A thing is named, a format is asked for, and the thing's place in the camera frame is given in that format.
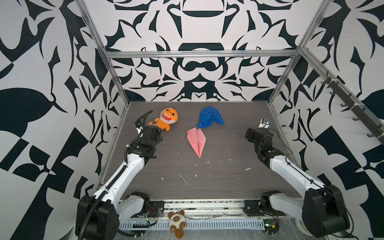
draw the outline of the white debris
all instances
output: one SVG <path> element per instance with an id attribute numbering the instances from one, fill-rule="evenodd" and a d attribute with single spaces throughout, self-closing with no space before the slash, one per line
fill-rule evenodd
<path id="1" fill-rule="evenodd" d="M 188 186 L 187 182 L 185 181 L 185 179 L 183 178 L 183 176 L 180 175 L 180 177 L 184 180 L 185 184 Z"/>

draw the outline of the folded pink paper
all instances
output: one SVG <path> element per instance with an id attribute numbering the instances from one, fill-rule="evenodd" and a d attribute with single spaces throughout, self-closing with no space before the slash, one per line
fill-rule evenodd
<path id="1" fill-rule="evenodd" d="M 191 144 L 193 150 L 197 154 L 198 157 L 201 157 L 201 153 L 203 152 L 203 148 L 205 145 L 205 141 L 207 140 L 204 136 L 201 128 L 196 129 L 195 127 L 187 131 L 187 138 L 189 143 Z"/>

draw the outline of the blue cap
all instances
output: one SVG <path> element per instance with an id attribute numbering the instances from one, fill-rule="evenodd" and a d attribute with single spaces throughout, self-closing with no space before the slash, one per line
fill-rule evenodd
<path id="1" fill-rule="evenodd" d="M 221 117 L 220 112 L 213 107 L 207 107 L 201 110 L 199 115 L 200 122 L 197 125 L 199 128 L 206 128 L 211 126 L 214 121 L 216 121 L 219 124 L 224 124 L 224 120 Z"/>

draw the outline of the dark wooden table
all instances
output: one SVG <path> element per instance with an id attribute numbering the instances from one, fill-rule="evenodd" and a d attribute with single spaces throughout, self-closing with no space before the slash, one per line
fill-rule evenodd
<path id="1" fill-rule="evenodd" d="M 187 140 L 187 130 L 196 127 L 200 111 L 208 106 L 221 112 L 225 124 L 214 123 L 203 129 L 207 141 L 199 158 Z M 277 130 L 266 102 L 132 102 L 106 181 L 122 163 L 125 145 L 137 136 L 135 120 L 153 109 L 147 123 L 153 121 L 164 108 L 176 109 L 179 119 L 170 131 L 163 130 L 164 140 L 155 153 L 157 159 L 149 160 L 124 196 L 140 191 L 152 199 L 251 198 L 280 190 L 299 197 L 291 185 L 258 160 L 253 144 L 245 139 L 247 128 L 257 128 L 261 118 L 269 118 L 271 128 Z M 288 153 L 277 134 L 273 146 Z"/>

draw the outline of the patterned wallpaper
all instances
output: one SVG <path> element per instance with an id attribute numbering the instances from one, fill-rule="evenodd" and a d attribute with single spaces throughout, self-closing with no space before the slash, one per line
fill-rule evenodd
<path id="1" fill-rule="evenodd" d="M 289 57 L 125 58 L 112 64 L 130 101 L 268 100 Z"/>
<path id="2" fill-rule="evenodd" d="M 72 0 L 0 2 L 1 239 L 68 239 L 124 103 Z"/>
<path id="3" fill-rule="evenodd" d="M 110 51 L 291 49 L 321 0 L 86 0 Z"/>
<path id="4" fill-rule="evenodd" d="M 335 0 L 309 50 L 384 119 L 384 2 Z M 301 58 L 273 102 L 301 167 L 341 189 L 360 240 L 384 237 L 384 147 Z"/>

